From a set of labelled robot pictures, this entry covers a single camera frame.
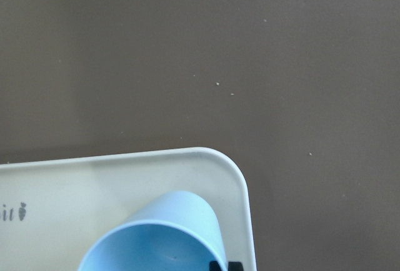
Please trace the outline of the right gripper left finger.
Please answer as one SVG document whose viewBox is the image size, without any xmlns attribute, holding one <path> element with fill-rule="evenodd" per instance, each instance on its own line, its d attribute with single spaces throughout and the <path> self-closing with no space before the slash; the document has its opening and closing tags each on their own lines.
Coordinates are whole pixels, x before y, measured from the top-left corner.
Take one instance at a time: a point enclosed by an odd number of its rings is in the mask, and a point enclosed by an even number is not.
<svg viewBox="0 0 400 271">
<path fill-rule="evenodd" d="M 215 260 L 209 263 L 209 271 L 221 271 L 219 263 Z"/>
</svg>

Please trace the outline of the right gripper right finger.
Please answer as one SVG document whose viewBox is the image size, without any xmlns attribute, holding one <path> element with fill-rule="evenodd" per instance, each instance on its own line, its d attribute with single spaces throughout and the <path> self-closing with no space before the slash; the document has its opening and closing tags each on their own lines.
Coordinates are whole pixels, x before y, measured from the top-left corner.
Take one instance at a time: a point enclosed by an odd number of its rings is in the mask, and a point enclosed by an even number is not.
<svg viewBox="0 0 400 271">
<path fill-rule="evenodd" d="M 228 271 L 243 271 L 243 263 L 237 261 L 229 261 Z"/>
</svg>

